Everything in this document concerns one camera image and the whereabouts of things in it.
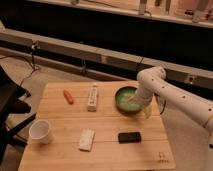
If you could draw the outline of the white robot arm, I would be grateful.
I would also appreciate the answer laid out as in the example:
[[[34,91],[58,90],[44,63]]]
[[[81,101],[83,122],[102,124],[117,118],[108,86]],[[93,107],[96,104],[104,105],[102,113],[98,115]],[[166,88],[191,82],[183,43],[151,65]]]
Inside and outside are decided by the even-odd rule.
[[[210,133],[213,132],[213,102],[178,88],[165,81],[163,67],[152,67],[137,74],[139,83],[133,99],[142,107],[148,106],[154,94],[170,101]]]

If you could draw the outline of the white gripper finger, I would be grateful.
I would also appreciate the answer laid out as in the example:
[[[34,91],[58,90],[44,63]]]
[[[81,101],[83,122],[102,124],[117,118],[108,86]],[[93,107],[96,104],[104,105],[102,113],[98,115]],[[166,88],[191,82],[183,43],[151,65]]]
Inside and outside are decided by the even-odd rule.
[[[152,106],[151,105],[146,106],[144,108],[143,112],[145,114],[145,117],[149,118],[151,116],[151,113],[152,113]]]

